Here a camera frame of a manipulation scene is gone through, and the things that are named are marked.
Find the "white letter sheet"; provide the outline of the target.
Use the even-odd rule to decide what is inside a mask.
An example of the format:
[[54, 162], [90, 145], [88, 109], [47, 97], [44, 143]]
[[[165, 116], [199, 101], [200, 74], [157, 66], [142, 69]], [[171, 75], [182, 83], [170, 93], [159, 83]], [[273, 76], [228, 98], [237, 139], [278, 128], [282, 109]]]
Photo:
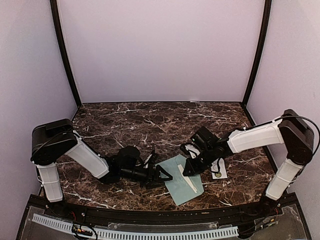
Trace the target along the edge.
[[200, 176], [199, 175], [191, 176], [191, 177], [184, 176], [183, 175], [183, 172], [185, 170], [184, 167], [181, 164], [179, 164], [177, 167], [178, 167], [178, 169], [180, 171], [180, 174], [181, 174], [182, 178], [185, 180], [185, 182], [191, 188], [191, 190], [195, 194], [202, 194], [204, 189], [203, 189], [203, 186], [202, 186], [202, 181], [201, 181]]

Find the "white sticker seal sheet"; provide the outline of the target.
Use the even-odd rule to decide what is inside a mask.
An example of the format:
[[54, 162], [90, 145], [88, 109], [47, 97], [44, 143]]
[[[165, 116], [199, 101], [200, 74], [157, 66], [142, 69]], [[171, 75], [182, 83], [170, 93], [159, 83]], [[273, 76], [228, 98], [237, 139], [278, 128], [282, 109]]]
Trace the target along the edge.
[[211, 165], [211, 174], [213, 180], [227, 179], [227, 170], [223, 158], [215, 160]]

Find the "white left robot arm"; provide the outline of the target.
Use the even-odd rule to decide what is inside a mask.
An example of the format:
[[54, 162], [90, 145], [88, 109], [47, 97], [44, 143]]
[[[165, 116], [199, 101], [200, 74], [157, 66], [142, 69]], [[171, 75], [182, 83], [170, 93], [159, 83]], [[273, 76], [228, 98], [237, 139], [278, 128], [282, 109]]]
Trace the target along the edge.
[[143, 160], [136, 147], [126, 146], [111, 157], [103, 157], [83, 141], [67, 118], [38, 125], [31, 133], [30, 161], [36, 166], [51, 210], [60, 218], [67, 218], [71, 213], [70, 206], [63, 201], [57, 168], [61, 156], [73, 159], [103, 184], [125, 178], [152, 189], [173, 180], [170, 173], [155, 164], [159, 156], [155, 151]]

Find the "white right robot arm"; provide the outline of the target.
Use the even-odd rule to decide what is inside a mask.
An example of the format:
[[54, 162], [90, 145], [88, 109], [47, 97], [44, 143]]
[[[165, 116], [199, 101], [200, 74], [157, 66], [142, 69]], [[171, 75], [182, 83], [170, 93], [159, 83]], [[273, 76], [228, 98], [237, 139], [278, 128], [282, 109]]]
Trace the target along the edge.
[[243, 151], [284, 145], [286, 158], [266, 187], [263, 194], [265, 198], [255, 205], [255, 213], [266, 217], [274, 210], [274, 201], [283, 195], [317, 153], [320, 145], [314, 143], [314, 132], [319, 130], [316, 123], [292, 109], [285, 110], [281, 116], [268, 122], [249, 128], [236, 128], [223, 136], [216, 136], [202, 126], [190, 138], [191, 144], [181, 146], [185, 153], [191, 154], [185, 162], [183, 175], [189, 177], [201, 174], [214, 161]]

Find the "light blue paper envelope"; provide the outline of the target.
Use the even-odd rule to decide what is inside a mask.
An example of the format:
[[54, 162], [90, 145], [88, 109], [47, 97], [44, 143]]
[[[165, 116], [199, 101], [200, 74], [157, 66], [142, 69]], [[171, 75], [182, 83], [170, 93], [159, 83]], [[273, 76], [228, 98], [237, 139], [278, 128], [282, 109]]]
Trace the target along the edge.
[[204, 193], [204, 188], [202, 194], [194, 193], [186, 181], [182, 178], [182, 175], [178, 169], [178, 165], [182, 165], [183, 168], [185, 168], [185, 163], [186, 158], [180, 154], [158, 163], [158, 165], [163, 167], [169, 174], [173, 176], [173, 180], [166, 181], [165, 186], [177, 206], [184, 204]]

